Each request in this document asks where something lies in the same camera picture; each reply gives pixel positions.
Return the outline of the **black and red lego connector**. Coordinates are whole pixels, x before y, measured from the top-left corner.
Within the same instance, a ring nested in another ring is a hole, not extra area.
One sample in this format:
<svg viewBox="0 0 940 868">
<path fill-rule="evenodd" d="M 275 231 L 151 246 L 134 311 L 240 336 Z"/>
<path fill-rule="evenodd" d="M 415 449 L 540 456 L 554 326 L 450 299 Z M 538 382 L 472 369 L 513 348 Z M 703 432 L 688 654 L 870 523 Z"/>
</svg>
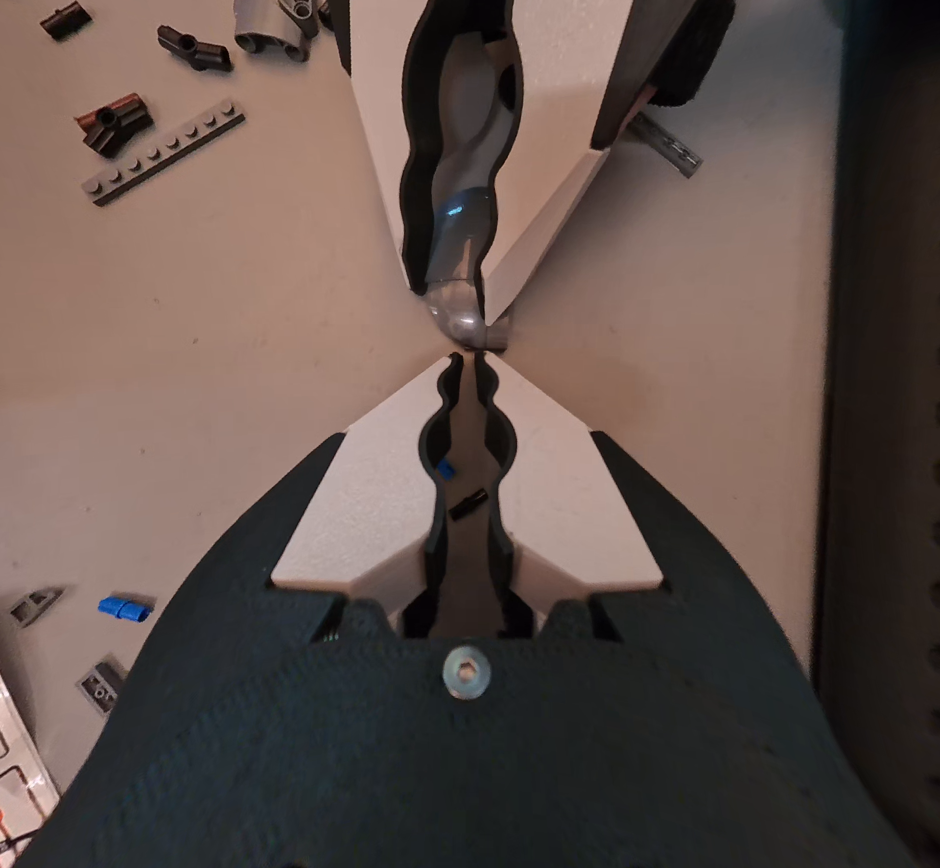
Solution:
<svg viewBox="0 0 940 868">
<path fill-rule="evenodd" d="M 74 120 L 84 134 L 84 144 L 105 159 L 116 157 L 131 139 L 154 125 L 138 93 L 126 94 Z"/>
</svg>

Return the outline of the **small grey lego plate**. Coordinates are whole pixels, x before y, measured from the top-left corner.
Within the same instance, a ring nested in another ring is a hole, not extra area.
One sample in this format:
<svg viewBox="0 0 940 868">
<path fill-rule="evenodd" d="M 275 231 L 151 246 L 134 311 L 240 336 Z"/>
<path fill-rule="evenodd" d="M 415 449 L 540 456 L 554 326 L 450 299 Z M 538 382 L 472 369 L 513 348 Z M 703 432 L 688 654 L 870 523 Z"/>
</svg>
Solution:
<svg viewBox="0 0 940 868">
<path fill-rule="evenodd" d="M 127 670 L 115 656 L 99 660 L 75 686 L 89 704 L 107 719 L 114 709 L 127 678 Z"/>
</svg>

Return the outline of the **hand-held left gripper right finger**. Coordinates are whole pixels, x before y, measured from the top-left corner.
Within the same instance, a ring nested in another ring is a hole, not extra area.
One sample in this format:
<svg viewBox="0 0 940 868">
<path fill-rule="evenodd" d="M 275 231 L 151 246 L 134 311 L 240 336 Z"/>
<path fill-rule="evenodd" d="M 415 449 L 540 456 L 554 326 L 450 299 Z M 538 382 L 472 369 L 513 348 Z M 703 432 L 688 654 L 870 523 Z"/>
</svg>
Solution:
<svg viewBox="0 0 940 868">
<path fill-rule="evenodd" d="M 663 571 L 593 430 L 494 353 L 474 365 L 497 465 L 487 546 L 503 634 L 531 637 L 563 601 L 659 588 Z"/>
</svg>

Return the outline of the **dark grey domed lego assembly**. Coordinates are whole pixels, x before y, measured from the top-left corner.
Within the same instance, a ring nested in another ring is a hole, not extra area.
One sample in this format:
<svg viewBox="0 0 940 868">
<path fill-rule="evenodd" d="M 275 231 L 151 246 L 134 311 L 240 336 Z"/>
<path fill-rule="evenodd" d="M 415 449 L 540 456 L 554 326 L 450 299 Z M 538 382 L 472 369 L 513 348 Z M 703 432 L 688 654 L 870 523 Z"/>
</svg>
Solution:
<svg viewBox="0 0 940 868">
<path fill-rule="evenodd" d="M 434 216 L 424 301 L 440 331 L 454 342 L 501 352 L 509 345 L 509 315 L 487 324 L 476 289 L 491 216 L 486 188 L 463 189 L 442 203 Z"/>
</svg>

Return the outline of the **short black lego connector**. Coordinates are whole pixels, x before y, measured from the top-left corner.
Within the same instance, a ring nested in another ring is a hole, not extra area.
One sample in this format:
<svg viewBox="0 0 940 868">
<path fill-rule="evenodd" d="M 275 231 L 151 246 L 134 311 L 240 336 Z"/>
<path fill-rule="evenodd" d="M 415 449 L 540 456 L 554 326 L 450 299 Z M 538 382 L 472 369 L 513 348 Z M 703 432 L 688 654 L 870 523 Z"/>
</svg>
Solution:
<svg viewBox="0 0 940 868">
<path fill-rule="evenodd" d="M 40 26 L 53 41 L 63 42 L 88 27 L 93 17 L 79 2 L 73 0 L 64 7 L 57 8 L 50 16 L 43 18 Z"/>
</svg>

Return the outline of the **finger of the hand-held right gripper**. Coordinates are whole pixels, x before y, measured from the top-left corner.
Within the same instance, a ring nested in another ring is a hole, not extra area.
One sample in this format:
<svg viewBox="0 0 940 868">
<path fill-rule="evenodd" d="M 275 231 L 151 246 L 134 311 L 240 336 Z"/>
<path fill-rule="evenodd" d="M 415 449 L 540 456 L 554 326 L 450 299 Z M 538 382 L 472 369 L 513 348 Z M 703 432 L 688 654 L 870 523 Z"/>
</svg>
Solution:
<svg viewBox="0 0 940 868">
<path fill-rule="evenodd" d="M 351 82 L 407 286 L 429 289 L 432 185 L 443 134 L 437 0 L 350 0 Z"/>
<path fill-rule="evenodd" d="M 512 0 L 522 83 L 479 268 L 488 323 L 519 295 L 605 162 L 592 135 L 633 3 Z"/>
</svg>

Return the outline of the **dark grey lego plate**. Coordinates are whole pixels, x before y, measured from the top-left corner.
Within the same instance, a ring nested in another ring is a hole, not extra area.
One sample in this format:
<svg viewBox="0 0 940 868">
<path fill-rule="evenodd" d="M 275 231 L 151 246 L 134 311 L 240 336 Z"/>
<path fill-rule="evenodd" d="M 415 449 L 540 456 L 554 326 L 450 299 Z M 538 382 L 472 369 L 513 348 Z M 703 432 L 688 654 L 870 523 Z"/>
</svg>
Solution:
<svg viewBox="0 0 940 868">
<path fill-rule="evenodd" d="M 639 112 L 627 125 L 629 133 L 663 157 L 676 171 L 690 179 L 699 170 L 702 157 L 676 138 L 659 122 Z"/>
</svg>

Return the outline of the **sticker sheet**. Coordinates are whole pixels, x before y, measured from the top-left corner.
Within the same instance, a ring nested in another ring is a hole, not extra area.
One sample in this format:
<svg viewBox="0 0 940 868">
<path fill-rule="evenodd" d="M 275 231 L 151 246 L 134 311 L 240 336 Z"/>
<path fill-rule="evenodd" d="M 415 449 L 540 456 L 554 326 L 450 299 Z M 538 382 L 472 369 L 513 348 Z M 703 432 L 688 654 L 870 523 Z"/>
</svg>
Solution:
<svg viewBox="0 0 940 868">
<path fill-rule="evenodd" d="M 1 681 L 1 866 L 10 867 L 58 804 L 59 793 Z"/>
</svg>

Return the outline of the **light grey curved lego panel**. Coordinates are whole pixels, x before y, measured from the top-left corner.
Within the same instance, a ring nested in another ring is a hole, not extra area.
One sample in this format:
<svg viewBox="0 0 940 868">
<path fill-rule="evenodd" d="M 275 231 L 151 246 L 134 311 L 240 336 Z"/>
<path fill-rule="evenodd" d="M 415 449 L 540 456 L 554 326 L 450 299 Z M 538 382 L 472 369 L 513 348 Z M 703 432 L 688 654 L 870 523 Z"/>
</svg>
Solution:
<svg viewBox="0 0 940 868">
<path fill-rule="evenodd" d="M 234 0 L 234 39 L 245 52 L 257 55 L 268 47 L 294 63 L 309 60 L 310 43 L 274 0 Z"/>
</svg>

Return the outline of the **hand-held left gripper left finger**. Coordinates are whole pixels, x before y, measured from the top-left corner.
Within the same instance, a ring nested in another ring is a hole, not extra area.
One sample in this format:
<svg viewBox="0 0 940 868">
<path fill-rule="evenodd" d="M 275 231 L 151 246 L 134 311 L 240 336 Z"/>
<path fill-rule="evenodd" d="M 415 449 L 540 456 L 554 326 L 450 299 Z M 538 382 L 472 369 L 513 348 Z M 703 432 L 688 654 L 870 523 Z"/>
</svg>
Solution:
<svg viewBox="0 0 940 868">
<path fill-rule="evenodd" d="M 447 569 L 446 482 L 464 358 L 433 363 L 341 436 L 273 573 L 278 588 L 374 600 L 400 633 L 434 627 Z"/>
</svg>

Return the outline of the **black angled lego connector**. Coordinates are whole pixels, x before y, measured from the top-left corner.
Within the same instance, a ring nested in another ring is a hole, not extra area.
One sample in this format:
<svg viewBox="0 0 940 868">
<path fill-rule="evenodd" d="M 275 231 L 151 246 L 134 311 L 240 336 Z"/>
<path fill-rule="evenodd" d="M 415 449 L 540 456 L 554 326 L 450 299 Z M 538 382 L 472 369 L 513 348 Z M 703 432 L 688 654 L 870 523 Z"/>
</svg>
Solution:
<svg viewBox="0 0 940 868">
<path fill-rule="evenodd" d="M 198 40 L 167 25 L 157 28 L 158 44 L 198 72 L 213 71 L 229 74 L 233 65 L 226 47 Z"/>
</svg>

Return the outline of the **long grey studded lego plate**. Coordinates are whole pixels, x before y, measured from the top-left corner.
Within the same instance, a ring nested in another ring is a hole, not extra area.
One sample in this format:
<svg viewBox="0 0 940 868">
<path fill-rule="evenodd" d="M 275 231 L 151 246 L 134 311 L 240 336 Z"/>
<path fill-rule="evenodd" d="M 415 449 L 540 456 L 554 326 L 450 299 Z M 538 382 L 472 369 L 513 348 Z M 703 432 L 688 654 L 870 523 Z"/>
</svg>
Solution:
<svg viewBox="0 0 940 868">
<path fill-rule="evenodd" d="M 245 120 L 241 102 L 233 99 L 219 101 L 170 131 L 145 142 L 140 149 L 124 153 L 83 181 L 80 184 L 81 193 L 96 206 L 111 204 Z"/>
</svg>

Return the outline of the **small grey lego frame piece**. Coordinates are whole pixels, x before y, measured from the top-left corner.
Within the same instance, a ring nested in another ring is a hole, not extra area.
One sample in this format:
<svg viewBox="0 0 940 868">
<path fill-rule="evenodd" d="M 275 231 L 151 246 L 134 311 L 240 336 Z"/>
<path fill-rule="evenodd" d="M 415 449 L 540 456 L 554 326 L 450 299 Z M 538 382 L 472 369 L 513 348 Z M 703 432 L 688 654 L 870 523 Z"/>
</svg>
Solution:
<svg viewBox="0 0 940 868">
<path fill-rule="evenodd" d="M 20 597 L 9 609 L 9 615 L 18 629 L 36 623 L 62 597 L 65 589 L 47 587 Z"/>
</svg>

